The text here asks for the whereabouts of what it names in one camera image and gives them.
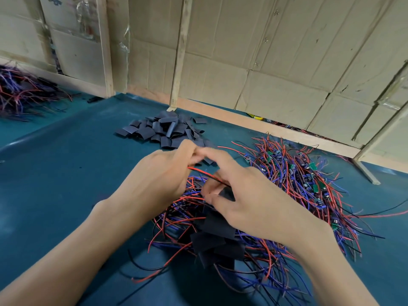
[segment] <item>wire bundle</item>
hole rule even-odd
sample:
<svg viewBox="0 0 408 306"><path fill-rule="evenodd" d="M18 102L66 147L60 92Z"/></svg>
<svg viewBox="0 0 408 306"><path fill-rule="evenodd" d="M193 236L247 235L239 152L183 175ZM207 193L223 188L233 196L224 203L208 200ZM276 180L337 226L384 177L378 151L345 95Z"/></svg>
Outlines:
<svg viewBox="0 0 408 306"><path fill-rule="evenodd" d="M334 183L338 180L338 174L333 177L331 174L322 172L327 161L319 156L317 156L317 163L311 161L309 154L313 149L308 149L306 146L300 150L291 148L286 146L282 140L280 143L270 140L269 136L254 139L256 143L253 148L232 142L243 148L244 151L232 150L239 153L249 165L262 171L271 182L278 185L304 208L307 208L316 217L328 222L334 231L341 251L346 256L351 255L353 259L356 258L357 253L361 256L358 243L359 234L382 238L372 232L371 228L362 221L363 218L408 213L408 211L404 211L396 214L378 215L385 212L382 211L374 214L357 215L351 210L348 211L343 207L346 204L341 200L341 193L344 191ZM197 168L191 169L197 171L200 176L189 177L186 190L180 199L174 201L164 213L153 219L154 237L149 242L148 248L148 250L151 246L174 248L177 249L177 252L164 266L155 269L141 267L133 260L129 252L129 257L136 267L146 271L154 271L145 278L132 278L135 283L152 279L160 274L183 250L194 256L198 255L194 253L188 235L198 232L200 221L206 219L208 211L213 210L213 207L204 201L200 192L207 178L217 180L217 177ZM362 221L366 228L355 222L357 218ZM281 299L287 300L291 305L301 304L301 302L307 303L307 295L311 295L310 291L299 274L299 265L296 259L284 245L249 236L239 230L235 232L235 239L244 245L243 262L238 263L236 261L232 266L226 266L222 262L213 264L228 288L238 293L259 292L266 294L274 304L279 304ZM268 288L277 290L279 292L278 297L274 298L268 292Z"/></svg>
<svg viewBox="0 0 408 306"><path fill-rule="evenodd" d="M45 111L62 111L53 104L72 97L57 84L21 72L16 67L0 65L0 118L28 122Z"/></svg>

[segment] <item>blue work mat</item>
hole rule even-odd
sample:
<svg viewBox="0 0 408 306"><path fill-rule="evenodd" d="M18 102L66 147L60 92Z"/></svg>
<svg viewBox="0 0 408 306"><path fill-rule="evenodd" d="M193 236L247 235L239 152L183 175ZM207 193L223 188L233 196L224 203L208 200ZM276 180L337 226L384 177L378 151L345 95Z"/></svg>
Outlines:
<svg viewBox="0 0 408 306"><path fill-rule="evenodd" d="M156 102L120 95L0 149L0 161L4 161L0 164L0 289L68 236L89 215L93 204L107 198L140 159L159 148L159 144L122 139L113 133L133 119L154 116L163 109L166 106ZM208 123L200 128L206 131L204 137L216 145L233 147L232 140L251 145L251 137L262 135L207 119ZM408 197L405 174L376 171L382 184L375 186L352 164L316 152L328 159L326 171L340 172L343 179L337 184L348 190L344 201L353 205L354 211L384 210ZM216 170L211 166L203 169ZM405 305L408 215L367 222L386 239L375 241L361 236L363 257L352 266L380 304ZM240 295L230 291L215 271L204 271L189 254L177 256L169 270L152 281L132 283L124 275L144 277L149 272L129 262L128 248L140 265L150 268L162 266L172 255L154 247L146 253L145 239L150 239L151 234L152 225L147 224L115 252L79 304L267 305L259 293Z"/></svg>

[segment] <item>left hand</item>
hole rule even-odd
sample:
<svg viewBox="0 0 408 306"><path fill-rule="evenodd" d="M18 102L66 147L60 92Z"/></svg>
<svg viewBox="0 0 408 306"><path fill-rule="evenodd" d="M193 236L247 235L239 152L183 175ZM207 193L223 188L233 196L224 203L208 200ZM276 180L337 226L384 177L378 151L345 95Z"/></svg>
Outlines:
<svg viewBox="0 0 408 306"><path fill-rule="evenodd" d="M145 156L105 203L130 221L154 218L185 191L187 167L204 158L195 154L196 148L185 139L176 150L157 150Z"/></svg>

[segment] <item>forearm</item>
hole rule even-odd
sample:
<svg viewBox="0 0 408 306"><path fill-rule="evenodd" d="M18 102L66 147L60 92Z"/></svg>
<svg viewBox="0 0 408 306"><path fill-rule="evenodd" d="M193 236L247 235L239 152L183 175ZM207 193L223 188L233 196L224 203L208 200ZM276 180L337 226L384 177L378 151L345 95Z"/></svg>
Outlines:
<svg viewBox="0 0 408 306"><path fill-rule="evenodd" d="M144 224L126 226L114 205L102 201L89 217L0 293L1 305L75 305L103 263Z"/></svg>
<svg viewBox="0 0 408 306"><path fill-rule="evenodd" d="M378 305L339 250L327 226L293 247L323 305Z"/></svg>

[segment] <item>hand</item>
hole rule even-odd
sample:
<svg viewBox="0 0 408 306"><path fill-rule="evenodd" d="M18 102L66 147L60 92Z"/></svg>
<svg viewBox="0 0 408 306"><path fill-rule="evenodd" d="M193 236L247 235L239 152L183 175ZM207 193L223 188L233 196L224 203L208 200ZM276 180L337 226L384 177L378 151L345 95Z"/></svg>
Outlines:
<svg viewBox="0 0 408 306"><path fill-rule="evenodd" d="M215 175L231 185L235 202L219 196L225 186L212 179L201 194L234 228L292 247L311 230L319 232L327 226L258 169L242 167L222 150L200 148L196 154L216 161L220 169Z"/></svg>
<svg viewBox="0 0 408 306"><path fill-rule="evenodd" d="M177 150L157 150L139 161L119 188L106 200L116 214L147 222L163 212L186 189L189 165L204 157L194 154L197 146L185 139Z"/></svg>

